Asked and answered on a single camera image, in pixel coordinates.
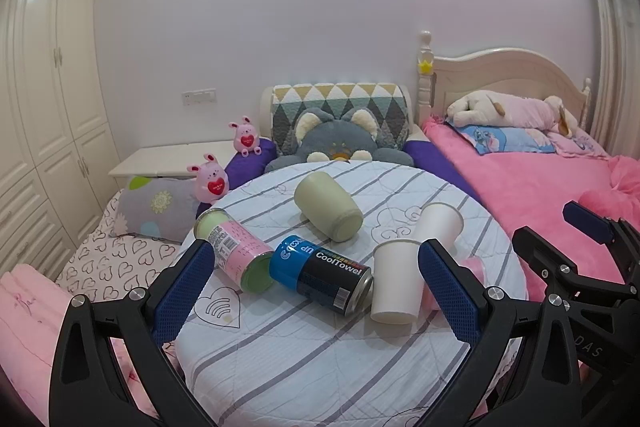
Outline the green plastic cup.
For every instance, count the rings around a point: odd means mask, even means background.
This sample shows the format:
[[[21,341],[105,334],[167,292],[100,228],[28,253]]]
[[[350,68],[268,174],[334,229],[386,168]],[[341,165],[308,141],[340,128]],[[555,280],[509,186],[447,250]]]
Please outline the green plastic cup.
[[[295,189],[294,202],[305,218],[333,242],[346,242],[361,228],[362,211],[326,172],[305,176]]]

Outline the pink bed blanket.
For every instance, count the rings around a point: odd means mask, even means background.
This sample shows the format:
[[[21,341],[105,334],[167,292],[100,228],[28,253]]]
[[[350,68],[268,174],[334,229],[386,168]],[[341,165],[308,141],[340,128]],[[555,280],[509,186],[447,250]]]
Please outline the pink bed blanket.
[[[638,228],[637,159],[538,153],[480,155],[437,119],[427,119],[423,131],[480,195],[506,234],[527,225],[576,263],[579,274],[614,283],[623,280],[606,247],[565,222],[562,210],[574,200],[600,216],[622,218]]]

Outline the heart pattern bedsheet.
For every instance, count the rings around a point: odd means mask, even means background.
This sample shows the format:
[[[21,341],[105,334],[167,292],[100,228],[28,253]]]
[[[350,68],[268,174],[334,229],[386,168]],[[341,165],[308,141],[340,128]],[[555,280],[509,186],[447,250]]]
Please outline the heart pattern bedsheet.
[[[145,236],[113,234],[120,225],[118,204],[122,191],[108,202],[98,226],[70,256],[55,280],[72,295],[91,301],[117,300],[136,287],[148,288],[174,261],[180,245]]]

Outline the blue cartoon pillow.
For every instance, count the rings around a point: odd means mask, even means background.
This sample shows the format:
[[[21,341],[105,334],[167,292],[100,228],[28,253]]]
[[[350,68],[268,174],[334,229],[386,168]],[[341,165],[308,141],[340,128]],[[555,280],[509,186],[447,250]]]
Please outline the blue cartoon pillow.
[[[514,127],[469,126],[457,127],[450,120],[446,124],[468,141],[480,156],[492,153],[554,154],[555,147],[544,132]]]

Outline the cream wooden headboard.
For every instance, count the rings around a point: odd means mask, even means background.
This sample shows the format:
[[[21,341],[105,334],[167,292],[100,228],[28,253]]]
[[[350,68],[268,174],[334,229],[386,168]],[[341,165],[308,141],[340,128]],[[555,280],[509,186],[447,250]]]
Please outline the cream wooden headboard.
[[[592,116],[592,81],[577,88],[560,66],[544,55],[521,48],[480,50],[457,57],[437,56],[432,35],[420,32],[416,69],[420,61],[433,63],[431,75],[416,83],[414,121],[421,126],[432,116],[442,117],[448,105],[471,91],[487,89],[529,98],[557,95],[585,128]]]

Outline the pink green canister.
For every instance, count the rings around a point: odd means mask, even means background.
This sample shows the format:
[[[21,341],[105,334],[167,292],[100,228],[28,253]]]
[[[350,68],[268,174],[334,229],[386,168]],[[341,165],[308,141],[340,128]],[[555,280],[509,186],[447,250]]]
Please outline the pink green canister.
[[[212,245],[216,267],[244,293],[261,294],[273,284],[269,274],[273,249],[228,212],[207,209],[195,221],[193,233]]]

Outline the blue black CoolTowel can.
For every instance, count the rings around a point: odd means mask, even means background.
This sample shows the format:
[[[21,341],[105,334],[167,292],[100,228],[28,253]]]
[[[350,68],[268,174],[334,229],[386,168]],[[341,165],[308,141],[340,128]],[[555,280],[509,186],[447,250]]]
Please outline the blue black CoolTowel can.
[[[297,294],[348,317],[367,297],[373,282],[367,265],[334,253],[297,235],[273,251],[269,275]]]

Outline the cream wardrobe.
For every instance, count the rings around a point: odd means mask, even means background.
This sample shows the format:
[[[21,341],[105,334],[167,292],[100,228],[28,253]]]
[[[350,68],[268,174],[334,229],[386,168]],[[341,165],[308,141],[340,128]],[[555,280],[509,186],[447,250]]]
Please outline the cream wardrobe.
[[[1,269],[54,280],[118,190],[94,0],[1,0]]]

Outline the yellow star sticker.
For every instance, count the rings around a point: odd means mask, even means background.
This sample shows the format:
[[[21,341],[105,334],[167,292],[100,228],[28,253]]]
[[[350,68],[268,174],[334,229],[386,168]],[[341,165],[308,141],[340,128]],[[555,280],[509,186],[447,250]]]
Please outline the yellow star sticker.
[[[420,75],[431,75],[433,72],[433,63],[429,61],[420,61],[418,63],[418,71]]]

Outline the pink bunny toy front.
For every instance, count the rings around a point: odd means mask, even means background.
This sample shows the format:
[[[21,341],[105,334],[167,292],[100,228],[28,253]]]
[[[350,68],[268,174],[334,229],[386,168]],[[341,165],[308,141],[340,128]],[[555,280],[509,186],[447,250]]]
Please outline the pink bunny toy front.
[[[194,176],[194,197],[202,204],[213,204],[229,192],[229,178],[213,154],[206,153],[204,159],[202,165],[191,165],[186,170]]]

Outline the pink bunny toy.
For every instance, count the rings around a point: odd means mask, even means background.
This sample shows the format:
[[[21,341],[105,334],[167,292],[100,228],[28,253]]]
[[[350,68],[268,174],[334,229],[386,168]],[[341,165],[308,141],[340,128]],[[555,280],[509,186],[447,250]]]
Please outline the pink bunny toy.
[[[202,165],[191,165],[186,170],[194,176],[194,197],[202,204],[213,204],[229,192],[229,178],[213,154],[206,153],[204,159]]]
[[[250,117],[243,116],[239,124],[230,122],[229,127],[234,130],[233,147],[239,154],[247,157],[250,154],[260,155],[262,153],[259,133]]]

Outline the diamond pattern quilted cushion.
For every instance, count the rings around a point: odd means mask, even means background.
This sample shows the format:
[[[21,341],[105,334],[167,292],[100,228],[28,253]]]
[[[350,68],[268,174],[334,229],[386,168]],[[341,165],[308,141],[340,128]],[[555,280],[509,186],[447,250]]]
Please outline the diamond pattern quilted cushion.
[[[413,125],[411,106],[396,83],[278,84],[264,92],[260,129],[263,135],[270,135],[280,156],[295,153],[296,120],[310,108],[321,109],[336,119],[352,109],[365,108],[378,122],[378,145],[398,150],[409,140]]]

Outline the white nightstand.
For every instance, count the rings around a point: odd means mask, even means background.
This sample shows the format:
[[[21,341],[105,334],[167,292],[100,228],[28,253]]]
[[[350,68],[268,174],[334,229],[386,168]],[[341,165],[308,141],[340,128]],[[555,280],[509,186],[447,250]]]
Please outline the white nightstand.
[[[188,143],[143,147],[136,150],[108,174],[112,178],[149,176],[150,178],[189,178],[186,170],[191,165],[201,165],[204,155],[211,153],[218,164],[226,167],[235,155],[231,141]]]

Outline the grey cat plush cushion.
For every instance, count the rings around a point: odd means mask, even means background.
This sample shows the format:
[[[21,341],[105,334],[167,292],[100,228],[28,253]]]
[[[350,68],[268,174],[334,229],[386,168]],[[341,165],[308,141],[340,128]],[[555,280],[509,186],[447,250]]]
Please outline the grey cat plush cushion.
[[[414,166],[412,157],[397,148],[378,145],[378,122],[369,109],[351,109],[336,119],[320,108],[305,110],[294,127],[297,145],[292,155],[282,155],[266,166],[265,172],[322,161],[383,161]]]

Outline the pink bunny toy back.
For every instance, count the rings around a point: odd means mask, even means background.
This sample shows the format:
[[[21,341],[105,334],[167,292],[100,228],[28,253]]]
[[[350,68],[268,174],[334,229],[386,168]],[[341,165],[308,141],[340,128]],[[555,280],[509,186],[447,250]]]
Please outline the pink bunny toy back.
[[[243,116],[239,124],[230,122],[229,127],[234,130],[233,147],[239,154],[247,157],[250,154],[260,155],[262,153],[259,133],[250,117]]]

